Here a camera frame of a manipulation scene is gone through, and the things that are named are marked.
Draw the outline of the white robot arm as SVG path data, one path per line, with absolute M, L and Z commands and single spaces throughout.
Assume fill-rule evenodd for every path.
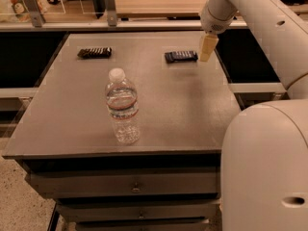
M 208 0 L 205 32 L 240 14 L 289 97 L 251 106 L 221 149 L 222 231 L 308 231 L 308 25 L 280 0 Z

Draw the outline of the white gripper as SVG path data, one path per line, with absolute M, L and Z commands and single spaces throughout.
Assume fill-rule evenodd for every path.
M 207 33 L 200 39 L 199 60 L 207 62 L 218 44 L 218 34 L 230 26 L 238 9 L 232 0 L 207 0 L 200 12 L 202 29 Z

